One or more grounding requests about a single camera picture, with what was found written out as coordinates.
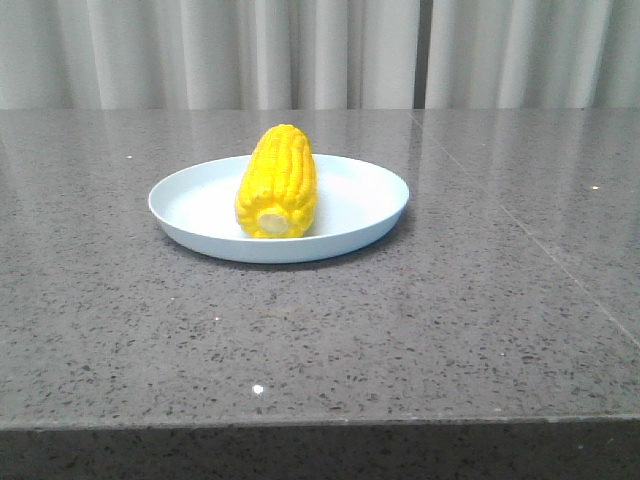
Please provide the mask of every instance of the gray granite countertop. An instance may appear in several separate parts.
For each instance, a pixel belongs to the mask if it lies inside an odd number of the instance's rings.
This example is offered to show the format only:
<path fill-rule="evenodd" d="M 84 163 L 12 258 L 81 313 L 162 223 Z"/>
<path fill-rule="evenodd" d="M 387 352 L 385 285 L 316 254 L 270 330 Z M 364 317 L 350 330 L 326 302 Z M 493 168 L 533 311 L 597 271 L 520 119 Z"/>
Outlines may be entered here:
<path fill-rule="evenodd" d="M 362 250 L 194 253 L 147 207 L 295 123 L 404 178 Z M 0 430 L 640 419 L 640 111 L 0 112 Z"/>

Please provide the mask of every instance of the yellow corn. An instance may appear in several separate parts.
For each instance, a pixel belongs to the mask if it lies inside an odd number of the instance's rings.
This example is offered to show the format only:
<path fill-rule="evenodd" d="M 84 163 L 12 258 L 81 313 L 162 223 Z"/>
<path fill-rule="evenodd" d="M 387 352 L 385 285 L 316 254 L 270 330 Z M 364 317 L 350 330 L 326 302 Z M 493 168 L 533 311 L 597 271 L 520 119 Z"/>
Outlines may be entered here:
<path fill-rule="evenodd" d="M 236 196 L 242 230 L 254 238 L 302 237 L 317 202 L 309 138 L 293 125 L 271 128 L 258 142 Z"/>

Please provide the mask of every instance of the white plate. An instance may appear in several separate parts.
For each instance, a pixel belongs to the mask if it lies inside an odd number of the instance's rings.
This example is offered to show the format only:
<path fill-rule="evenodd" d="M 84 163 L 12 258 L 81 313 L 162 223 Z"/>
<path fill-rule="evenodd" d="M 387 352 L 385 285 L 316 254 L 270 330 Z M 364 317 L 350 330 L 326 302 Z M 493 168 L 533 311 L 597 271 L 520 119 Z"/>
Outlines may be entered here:
<path fill-rule="evenodd" d="M 234 200 L 250 155 L 180 170 L 149 194 L 149 208 L 176 242 L 212 257 L 251 263 L 320 260 L 385 235 L 409 199 L 407 184 L 371 163 L 315 154 L 318 205 L 303 238 L 255 239 L 236 223 Z"/>

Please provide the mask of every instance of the speckled stone surface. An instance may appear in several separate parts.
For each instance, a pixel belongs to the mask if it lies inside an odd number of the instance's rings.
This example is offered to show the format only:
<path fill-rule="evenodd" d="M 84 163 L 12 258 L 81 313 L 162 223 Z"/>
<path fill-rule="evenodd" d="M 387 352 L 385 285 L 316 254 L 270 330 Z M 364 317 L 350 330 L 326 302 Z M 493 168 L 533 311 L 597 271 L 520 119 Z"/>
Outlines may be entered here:
<path fill-rule="evenodd" d="M 279 122 L 318 153 L 405 178 L 396 228 L 292 265 L 205 257 L 160 230 L 155 183 L 250 153 Z M 53 478 L 131 478 L 133 464 L 157 478 L 169 455 L 185 478 L 230 478 L 230 465 L 274 478 L 263 444 L 298 445 L 279 467 L 297 473 L 279 478 L 343 478 L 319 460 L 340 456 L 342 429 L 360 445 L 345 459 L 366 465 L 350 478 L 417 478 L 412 461 L 441 456 L 415 452 L 467 429 L 472 446 L 453 442 L 460 455 L 424 478 L 504 478 L 502 461 L 510 478 L 544 478 L 523 460 L 547 458 L 527 457 L 542 438 L 556 472 L 595 475 L 598 458 L 640 468 L 627 448 L 640 421 L 639 130 L 633 110 L 0 112 L 0 465 L 8 478 L 41 478 L 35 458 Z M 580 435 L 598 450 L 576 465 Z"/>

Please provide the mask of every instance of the white curtain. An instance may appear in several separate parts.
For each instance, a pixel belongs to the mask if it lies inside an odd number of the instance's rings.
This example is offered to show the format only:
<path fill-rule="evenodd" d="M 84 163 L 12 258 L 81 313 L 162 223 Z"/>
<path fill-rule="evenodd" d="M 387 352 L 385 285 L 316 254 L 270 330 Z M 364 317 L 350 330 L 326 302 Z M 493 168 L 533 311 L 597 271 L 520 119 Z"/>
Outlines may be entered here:
<path fill-rule="evenodd" d="M 640 106 L 637 0 L 435 0 L 430 108 Z"/>
<path fill-rule="evenodd" d="M 0 0 L 0 108 L 640 106 L 637 0 Z"/>

